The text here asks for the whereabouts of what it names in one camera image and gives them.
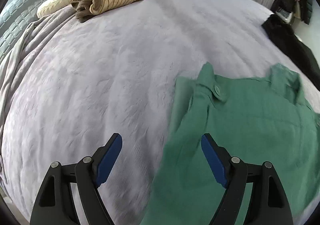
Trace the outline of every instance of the yellow pillow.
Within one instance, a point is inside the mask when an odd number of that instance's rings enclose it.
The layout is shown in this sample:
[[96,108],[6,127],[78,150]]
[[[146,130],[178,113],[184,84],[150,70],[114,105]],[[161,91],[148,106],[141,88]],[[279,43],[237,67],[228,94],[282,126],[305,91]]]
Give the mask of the yellow pillow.
[[37,16],[40,19],[43,16],[52,14],[63,7],[66,7],[70,4],[70,2],[71,0],[46,0],[39,6],[37,10]]

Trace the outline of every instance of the gray blanket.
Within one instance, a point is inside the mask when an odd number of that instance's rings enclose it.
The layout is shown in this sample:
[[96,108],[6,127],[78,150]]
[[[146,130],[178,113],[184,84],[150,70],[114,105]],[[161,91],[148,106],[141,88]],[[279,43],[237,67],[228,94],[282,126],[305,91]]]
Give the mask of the gray blanket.
[[[76,163],[118,132],[123,148],[99,192],[115,224],[139,224],[178,75],[195,78],[207,61],[229,78],[262,77],[278,62],[301,73],[260,26],[271,12],[251,0],[143,0],[82,24],[73,13],[69,6],[36,23],[1,113],[0,182],[27,219],[51,162]],[[320,112],[319,92],[301,77]]]

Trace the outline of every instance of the blue gripper pad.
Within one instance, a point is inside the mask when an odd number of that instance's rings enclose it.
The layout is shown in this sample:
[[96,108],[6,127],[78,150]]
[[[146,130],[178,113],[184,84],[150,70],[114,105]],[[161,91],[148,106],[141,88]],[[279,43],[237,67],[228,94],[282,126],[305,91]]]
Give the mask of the blue gripper pad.
[[226,178],[224,165],[205,135],[201,138],[201,148],[216,181],[224,188],[227,188],[228,180]]
[[113,168],[116,159],[122,148],[122,137],[118,136],[113,141],[112,145],[109,147],[109,150],[105,153],[102,160],[97,167],[97,176],[96,176],[96,186],[99,187],[101,184],[107,181],[111,169]]

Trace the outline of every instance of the headboard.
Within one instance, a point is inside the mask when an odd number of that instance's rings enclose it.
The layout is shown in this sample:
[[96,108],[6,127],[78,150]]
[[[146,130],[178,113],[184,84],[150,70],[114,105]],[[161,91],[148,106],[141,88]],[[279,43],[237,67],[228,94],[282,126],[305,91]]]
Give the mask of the headboard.
[[38,20],[38,6],[45,0],[13,0],[0,15],[0,58],[14,46],[28,24]]

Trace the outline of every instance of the metal screw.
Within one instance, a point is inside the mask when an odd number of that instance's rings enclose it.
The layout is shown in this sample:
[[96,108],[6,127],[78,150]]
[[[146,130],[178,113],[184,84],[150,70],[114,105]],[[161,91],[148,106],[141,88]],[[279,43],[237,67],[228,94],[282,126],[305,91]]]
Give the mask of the metal screw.
[[52,168],[56,168],[58,165],[59,165],[59,162],[57,162],[57,161],[54,161],[51,163]]
[[91,157],[85,157],[85,158],[83,159],[83,162],[84,162],[84,163],[90,163],[90,161],[91,161]]
[[233,163],[238,164],[238,163],[240,163],[240,158],[238,158],[238,157],[233,157],[233,158],[231,158],[231,161],[232,161]]
[[264,166],[265,166],[266,168],[271,168],[271,167],[272,167],[272,164],[271,164],[270,162],[265,162],[265,163],[264,163]]

